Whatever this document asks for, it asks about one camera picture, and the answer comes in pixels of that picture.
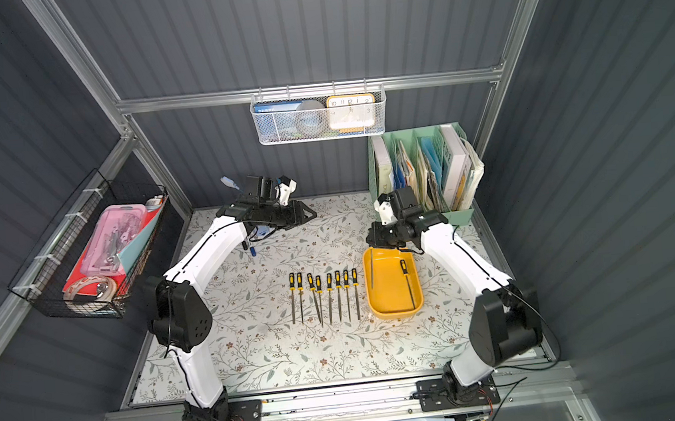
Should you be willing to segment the yellow storage tray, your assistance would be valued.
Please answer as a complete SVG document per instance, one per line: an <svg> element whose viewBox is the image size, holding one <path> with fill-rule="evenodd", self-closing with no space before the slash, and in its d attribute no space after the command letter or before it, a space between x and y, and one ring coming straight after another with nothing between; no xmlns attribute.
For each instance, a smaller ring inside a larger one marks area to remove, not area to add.
<svg viewBox="0 0 675 421"><path fill-rule="evenodd" d="M373 290L369 289L369 253L363 254L363 266L365 268L365 280L367 290L367 303L370 310L381 320L399 320L411 318L423 307L423 292L417 274L414 255L395 249L374 248L375 257L375 284ZM400 259L405 259L408 264L409 278L416 301L416 309L410 307L405 279L399 265Z"/></svg>

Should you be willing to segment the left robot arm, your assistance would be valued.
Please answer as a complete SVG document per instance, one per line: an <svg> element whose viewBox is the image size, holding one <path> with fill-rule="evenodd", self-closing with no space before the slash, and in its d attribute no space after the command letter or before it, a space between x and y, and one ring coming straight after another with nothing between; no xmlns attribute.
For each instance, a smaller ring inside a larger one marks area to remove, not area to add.
<svg viewBox="0 0 675 421"><path fill-rule="evenodd" d="M286 176L248 178L234 202L220 208L207 232L177 264L144 284L148 331L178 366L185 391L184 409L207 421L229 418L226 388L206 341L213 319L204 292L227 256L264 226L271 232L304 225L316 212L293 200L297 182Z"/></svg>

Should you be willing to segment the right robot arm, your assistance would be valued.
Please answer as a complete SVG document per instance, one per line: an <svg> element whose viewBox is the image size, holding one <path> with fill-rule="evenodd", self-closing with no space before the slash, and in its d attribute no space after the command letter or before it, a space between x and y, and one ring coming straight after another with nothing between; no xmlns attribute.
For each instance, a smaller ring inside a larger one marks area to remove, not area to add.
<svg viewBox="0 0 675 421"><path fill-rule="evenodd" d="M537 293L484 260L457 233L444 214L426 211L410 187L375 200L378 221L366 238L371 247L399 251L413 244L437 262L472 300L467 346L447 362L445 381L467 388L489 377L507 360L543 342Z"/></svg>

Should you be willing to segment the file tool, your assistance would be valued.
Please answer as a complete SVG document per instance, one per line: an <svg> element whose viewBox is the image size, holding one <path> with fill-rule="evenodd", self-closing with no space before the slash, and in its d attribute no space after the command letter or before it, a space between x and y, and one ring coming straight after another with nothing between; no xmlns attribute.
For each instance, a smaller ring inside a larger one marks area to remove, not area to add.
<svg viewBox="0 0 675 421"><path fill-rule="evenodd" d="M348 313L348 321L352 321L352 313L351 313L351 299L350 299L350 280L349 280L349 271L348 269L344 269L343 271L343 287L345 290L346 294L346 300L347 300L347 313Z"/></svg>
<svg viewBox="0 0 675 421"><path fill-rule="evenodd" d="M301 315L301 324L305 324L305 315L304 315L304 308L305 308L305 301L304 301L304 279L303 279L303 272L298 271L296 272L296 284L298 288L298 297L299 297L299 302L300 302L300 315Z"/></svg>
<svg viewBox="0 0 675 421"><path fill-rule="evenodd" d="M296 298L296 294L295 294L295 292L296 292L296 288L295 288L295 286L296 286L296 279L295 279L295 274L294 274L294 272L290 272L290 273L289 273L288 279L289 279L289 284L288 284L288 286L289 286L289 289L290 289L290 302L291 302L291 312L292 312L292 324L294 325L294 324L296 324L296 319L297 319L297 316L296 316L296 302L295 302L295 298Z"/></svg>
<svg viewBox="0 0 675 421"><path fill-rule="evenodd" d="M316 278L314 278L314 275L312 273L307 273L306 278L309 284L310 292L312 292L314 311L316 311L319 323L323 324L323 316L322 310L320 308L319 292L318 287L316 286Z"/></svg>
<svg viewBox="0 0 675 421"><path fill-rule="evenodd" d="M410 307L408 310L414 310L416 309L416 301L415 301L415 296L413 294L413 288L411 287L411 282L409 278L409 269L408 269L408 264L405 259L400 259L399 265L401 267L401 272L403 274L403 278L405 279L405 284L407 288L407 296L409 297L410 301Z"/></svg>
<svg viewBox="0 0 675 421"><path fill-rule="evenodd" d="M322 299L322 280L320 276L315 276L314 277L314 292L316 293L316 296L314 297L316 301L316 309L318 310L318 319L321 325L324 325L324 310L323 310L323 299Z"/></svg>
<svg viewBox="0 0 675 421"><path fill-rule="evenodd" d="M351 281L352 281L352 286L353 286L353 289L354 289L355 308L356 308L356 313L357 313L357 319L361 320L362 312L360 310L359 292L358 292L359 276L358 276L358 271L355 267L351 269Z"/></svg>
<svg viewBox="0 0 675 421"><path fill-rule="evenodd" d="M369 280L370 280L369 281L369 289L373 290L374 284L375 284L375 268L373 266L375 252L374 252L373 248L369 248L367 251L369 253L369 264L368 264L368 266L370 268L370 271L369 271Z"/></svg>
<svg viewBox="0 0 675 421"><path fill-rule="evenodd" d="M328 314L329 314L329 324L332 325L334 324L334 310L333 310L333 276L332 273L327 273L326 274L326 291L327 291L327 301L328 301Z"/></svg>
<svg viewBox="0 0 675 421"><path fill-rule="evenodd" d="M343 302L342 300L342 281L341 281L341 272L340 270L336 270L334 272L334 277L335 277L335 287L337 291L337 313L339 314L339 322L343 322L343 314L342 314L342 306L341 304Z"/></svg>

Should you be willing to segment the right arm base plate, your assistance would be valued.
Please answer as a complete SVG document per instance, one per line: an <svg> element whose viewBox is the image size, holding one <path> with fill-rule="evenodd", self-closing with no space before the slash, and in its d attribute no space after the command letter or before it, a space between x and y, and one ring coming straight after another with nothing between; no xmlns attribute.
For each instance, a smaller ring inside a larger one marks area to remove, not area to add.
<svg viewBox="0 0 675 421"><path fill-rule="evenodd" d="M470 387L463 387L444 378L422 379L416 383L412 399L420 401L426 412L468 407L493 407L501 402L494 381L489 377Z"/></svg>

